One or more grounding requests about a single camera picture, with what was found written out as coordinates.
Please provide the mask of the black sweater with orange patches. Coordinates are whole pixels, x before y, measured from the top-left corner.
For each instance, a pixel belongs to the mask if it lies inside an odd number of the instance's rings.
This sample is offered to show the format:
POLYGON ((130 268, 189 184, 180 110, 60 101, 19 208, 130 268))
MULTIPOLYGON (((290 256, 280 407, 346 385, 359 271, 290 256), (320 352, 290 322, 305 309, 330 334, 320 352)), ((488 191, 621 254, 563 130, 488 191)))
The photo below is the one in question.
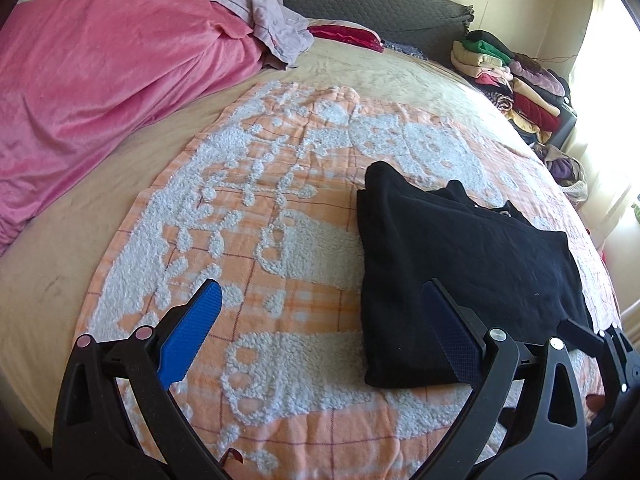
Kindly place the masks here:
POLYGON ((421 300, 432 278, 486 327, 519 341, 543 344, 566 318, 593 326, 566 234, 535 228, 511 203, 477 205, 457 180, 422 191, 374 162, 357 193, 357 221, 364 380, 372 387, 456 380, 421 300))

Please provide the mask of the bag of purple clothes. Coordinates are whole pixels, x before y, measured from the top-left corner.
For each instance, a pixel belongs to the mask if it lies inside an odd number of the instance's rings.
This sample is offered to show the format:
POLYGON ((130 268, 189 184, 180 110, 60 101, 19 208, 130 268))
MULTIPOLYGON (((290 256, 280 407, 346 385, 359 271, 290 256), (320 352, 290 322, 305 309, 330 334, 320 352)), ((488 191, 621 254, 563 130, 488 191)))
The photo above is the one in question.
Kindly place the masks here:
POLYGON ((532 149, 574 207, 588 200, 588 183, 582 164, 554 145, 535 143, 532 149))

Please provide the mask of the stack of folded clothes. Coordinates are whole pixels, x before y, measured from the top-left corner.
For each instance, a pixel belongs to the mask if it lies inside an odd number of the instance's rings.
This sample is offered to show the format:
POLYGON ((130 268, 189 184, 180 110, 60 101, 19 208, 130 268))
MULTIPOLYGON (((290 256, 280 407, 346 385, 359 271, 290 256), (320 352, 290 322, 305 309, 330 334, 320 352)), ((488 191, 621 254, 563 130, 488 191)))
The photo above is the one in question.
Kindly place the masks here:
POLYGON ((484 30, 454 40, 454 70, 506 118, 528 145, 562 148, 577 124, 567 80, 484 30))

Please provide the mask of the beige bed sheet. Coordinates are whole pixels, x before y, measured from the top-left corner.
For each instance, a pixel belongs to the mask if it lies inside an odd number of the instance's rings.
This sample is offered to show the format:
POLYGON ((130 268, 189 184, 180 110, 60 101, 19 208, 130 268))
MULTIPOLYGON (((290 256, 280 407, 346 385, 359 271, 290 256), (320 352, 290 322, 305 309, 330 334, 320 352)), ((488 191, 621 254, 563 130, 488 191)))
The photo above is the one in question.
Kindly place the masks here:
POLYGON ((1 400, 16 421, 48 436, 82 302, 134 199, 243 93, 267 80, 349 86, 405 103, 498 140, 526 146, 480 92, 441 65, 395 51, 318 39, 292 70, 266 68, 130 134, 78 185, 29 222, 1 258, 1 400))

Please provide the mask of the orange white patterned blanket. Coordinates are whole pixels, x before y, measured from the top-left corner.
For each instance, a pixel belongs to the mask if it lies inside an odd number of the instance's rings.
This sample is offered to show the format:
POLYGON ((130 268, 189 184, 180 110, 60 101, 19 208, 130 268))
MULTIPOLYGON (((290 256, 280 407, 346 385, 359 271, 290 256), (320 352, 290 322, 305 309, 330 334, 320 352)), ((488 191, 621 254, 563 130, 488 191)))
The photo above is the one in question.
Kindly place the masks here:
POLYGON ((348 87, 251 88, 138 196, 78 332, 126 337, 213 278, 221 314, 172 387, 206 446, 237 448, 262 479, 409 477, 470 390, 364 383, 356 194, 372 162, 424 190, 458 180, 475 203, 564 232, 594 326, 618 321, 608 272, 547 169, 476 91, 430 90, 434 102, 411 106, 348 87))

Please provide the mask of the pink quilt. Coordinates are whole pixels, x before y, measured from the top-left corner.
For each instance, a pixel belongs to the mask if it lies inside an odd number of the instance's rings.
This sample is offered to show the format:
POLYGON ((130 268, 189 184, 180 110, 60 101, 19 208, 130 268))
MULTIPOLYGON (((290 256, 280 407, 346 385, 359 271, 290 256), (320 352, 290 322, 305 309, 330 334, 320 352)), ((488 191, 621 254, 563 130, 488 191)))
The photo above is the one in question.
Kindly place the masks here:
POLYGON ((131 133, 262 68, 209 0, 30 0, 1 31, 1 243, 131 133))

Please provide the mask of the lilac crumpled garment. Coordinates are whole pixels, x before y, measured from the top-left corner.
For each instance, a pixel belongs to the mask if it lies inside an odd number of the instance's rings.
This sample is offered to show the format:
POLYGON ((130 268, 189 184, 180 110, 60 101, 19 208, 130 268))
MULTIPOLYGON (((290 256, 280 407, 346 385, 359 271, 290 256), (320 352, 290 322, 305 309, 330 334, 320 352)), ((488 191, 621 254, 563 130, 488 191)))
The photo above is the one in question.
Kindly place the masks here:
POLYGON ((287 8, 283 0, 209 0, 224 6, 243 20, 269 52, 269 63, 278 70, 296 66, 299 55, 308 51, 314 36, 309 21, 287 8))

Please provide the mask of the red pillow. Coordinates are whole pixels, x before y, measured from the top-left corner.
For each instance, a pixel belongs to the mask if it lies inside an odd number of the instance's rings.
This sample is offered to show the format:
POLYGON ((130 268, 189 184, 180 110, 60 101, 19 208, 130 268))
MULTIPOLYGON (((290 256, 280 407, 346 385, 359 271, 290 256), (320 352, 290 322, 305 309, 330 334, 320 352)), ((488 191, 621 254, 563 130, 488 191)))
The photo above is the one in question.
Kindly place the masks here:
POLYGON ((382 53, 384 47, 380 36, 367 27, 346 23, 311 24, 308 27, 312 36, 320 39, 332 40, 341 44, 382 53))

